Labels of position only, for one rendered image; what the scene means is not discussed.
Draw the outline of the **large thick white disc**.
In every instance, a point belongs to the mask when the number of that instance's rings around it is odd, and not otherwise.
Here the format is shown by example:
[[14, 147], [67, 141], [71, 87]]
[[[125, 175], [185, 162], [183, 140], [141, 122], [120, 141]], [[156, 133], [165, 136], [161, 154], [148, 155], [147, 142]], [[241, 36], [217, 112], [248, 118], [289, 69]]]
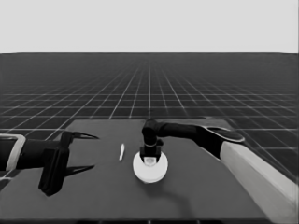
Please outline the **large thick white disc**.
[[152, 184], [162, 180], [168, 169], [168, 159], [162, 152], [160, 159], [156, 160], [153, 157], [141, 159], [140, 153], [137, 152], [133, 158], [133, 170], [135, 176], [142, 182]]

